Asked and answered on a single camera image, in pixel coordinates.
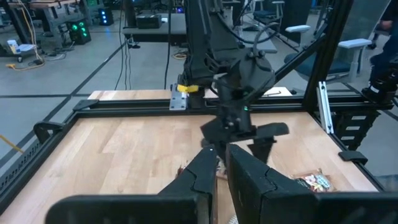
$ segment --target snack bag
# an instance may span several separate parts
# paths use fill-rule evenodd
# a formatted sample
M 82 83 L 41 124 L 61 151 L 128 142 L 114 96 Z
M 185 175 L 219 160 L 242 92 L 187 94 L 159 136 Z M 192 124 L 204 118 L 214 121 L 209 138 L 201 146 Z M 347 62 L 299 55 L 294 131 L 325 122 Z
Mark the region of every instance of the snack bag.
M 330 177 L 323 175 L 321 169 L 293 175 L 292 179 L 313 192 L 334 192 L 336 190 L 330 182 Z

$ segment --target gray floor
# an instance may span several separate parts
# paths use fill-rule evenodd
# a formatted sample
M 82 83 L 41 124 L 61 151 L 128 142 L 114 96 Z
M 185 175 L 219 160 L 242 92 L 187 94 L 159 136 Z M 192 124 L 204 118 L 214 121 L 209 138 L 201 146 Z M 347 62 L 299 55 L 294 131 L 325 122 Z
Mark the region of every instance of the gray floor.
M 311 16 L 308 23 L 312 25 L 314 21 L 315 19 Z M 36 122 L 45 118 L 50 121 L 62 122 L 72 112 L 72 108 L 78 100 L 86 98 L 95 90 L 113 90 L 115 88 L 121 72 L 122 54 L 124 68 L 126 68 L 126 56 L 122 51 L 117 52 L 107 61 L 107 58 L 119 47 L 118 23 L 109 27 L 95 26 L 90 29 L 90 32 L 91 42 L 75 46 L 75 50 L 69 52 L 65 60 L 47 62 L 45 66 L 38 69 L 16 72 L 3 66 L 7 63 L 15 63 L 13 58 L 0 58 L 0 134 L 14 144 L 23 147 L 24 143 L 32 141 L 25 136 L 31 132 Z M 252 37 L 250 33 L 245 33 L 245 35 Z M 386 37 L 381 37 L 379 46 L 382 46 L 386 40 Z M 278 39 L 273 39 L 272 42 L 278 53 L 268 55 L 267 59 L 274 70 L 277 70 L 283 66 L 285 56 L 295 51 Z M 130 50 L 131 74 L 129 75 L 129 71 L 127 71 L 127 82 L 130 77 L 134 90 L 162 89 L 167 44 L 140 43 L 140 46 L 140 49 Z M 178 48 L 172 47 L 171 53 L 177 51 Z M 378 54 L 380 51 L 380 48 L 373 51 L 367 50 L 365 58 Z M 104 61 L 107 63 L 93 74 Z M 358 90 L 367 84 L 369 78 L 370 67 L 367 60 L 365 61 L 361 77 L 355 83 L 350 83 Z M 177 75 L 183 70 L 182 65 L 183 60 L 170 59 L 167 85 L 176 81 Z M 124 79 L 123 71 L 118 90 L 125 89 Z M 293 71 L 276 85 L 286 86 L 288 89 L 304 90 L 306 84 L 307 82 Z M 347 90 L 347 87 L 338 83 L 330 85 L 328 89 Z M 43 96 L 32 98 L 29 95 Z M 60 107 L 62 102 L 66 103 L 65 106 L 57 111 L 57 107 Z M 398 109 L 394 108 L 391 112 L 398 114 Z M 369 158 L 366 167 L 376 176 L 398 174 L 398 163 L 396 163 L 398 138 L 396 138 L 395 131 L 397 128 L 398 122 L 382 112 L 359 148 Z M 4 172 L 9 164 L 18 157 L 18 154 L 10 154 L 9 151 L 10 147 L 0 141 L 0 158 L 5 155 L 11 158 L 6 165 L 1 164 L 2 160 L 0 160 L 0 165 L 3 166 L 0 167 L 0 173 Z

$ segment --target metal bracket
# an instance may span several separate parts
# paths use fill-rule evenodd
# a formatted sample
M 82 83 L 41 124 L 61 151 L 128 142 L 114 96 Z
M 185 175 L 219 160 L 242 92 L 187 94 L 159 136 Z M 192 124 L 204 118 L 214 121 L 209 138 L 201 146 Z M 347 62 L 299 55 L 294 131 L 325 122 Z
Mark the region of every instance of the metal bracket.
M 73 111 L 80 111 L 90 106 L 97 104 L 99 100 L 80 100 L 79 103 L 73 108 Z
M 343 151 L 339 152 L 338 155 L 343 161 L 358 162 L 364 166 L 368 162 L 368 158 L 358 151 Z
M 187 98 L 188 94 L 181 93 L 177 90 L 177 84 L 173 84 L 172 88 L 172 97 L 170 99 L 170 111 L 182 111 L 187 109 Z
M 33 132 L 39 140 L 39 143 L 43 144 L 50 137 L 50 130 L 53 131 L 53 133 L 57 133 L 61 131 L 63 127 L 64 124 L 50 121 L 41 121 L 33 126 Z
M 333 134 L 333 122 L 331 120 L 328 91 L 325 82 L 318 83 L 317 95 L 322 128 L 327 134 Z

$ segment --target metal rod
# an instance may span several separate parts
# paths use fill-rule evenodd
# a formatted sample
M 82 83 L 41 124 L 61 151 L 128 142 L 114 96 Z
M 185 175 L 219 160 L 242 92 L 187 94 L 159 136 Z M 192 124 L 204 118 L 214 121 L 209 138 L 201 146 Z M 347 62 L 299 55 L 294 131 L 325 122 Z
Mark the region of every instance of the metal rod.
M 333 6 L 325 35 L 325 43 L 317 52 L 317 57 L 304 94 L 303 103 L 308 112 L 316 110 L 318 82 L 326 80 L 353 2 L 354 0 L 337 0 Z

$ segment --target workbench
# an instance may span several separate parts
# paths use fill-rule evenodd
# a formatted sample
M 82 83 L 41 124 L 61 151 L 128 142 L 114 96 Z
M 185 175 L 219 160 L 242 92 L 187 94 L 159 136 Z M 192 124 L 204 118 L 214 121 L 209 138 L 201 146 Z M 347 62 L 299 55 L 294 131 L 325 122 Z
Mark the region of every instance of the workbench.
M 53 40 L 55 41 L 56 47 L 62 48 L 63 47 L 63 37 L 59 31 L 58 26 L 66 23 L 67 21 L 72 21 L 83 17 L 82 14 L 72 13 L 70 12 L 68 5 L 79 3 L 80 0 L 63 0 L 63 1 L 54 1 L 54 0 L 36 0 L 29 3 L 29 9 L 38 9 L 43 10 L 45 19 L 49 23 L 49 29 L 51 34 L 53 35 Z M 21 8 L 19 3 L 10 2 L 10 8 L 13 10 L 18 10 Z M 39 40 L 45 40 L 42 36 L 37 35 Z
M 290 95 L 273 88 L 268 97 Z M 95 91 L 89 99 L 170 98 L 167 90 Z M 284 122 L 290 134 L 275 137 L 268 165 L 290 176 L 321 168 L 337 190 L 377 191 L 306 112 L 252 114 L 252 123 Z M 0 222 L 43 223 L 48 209 L 78 194 L 156 194 L 200 150 L 200 126 L 214 116 L 80 118 L 21 190 Z M 245 150 L 250 141 L 237 142 Z M 218 223 L 234 215 L 228 182 L 218 179 Z

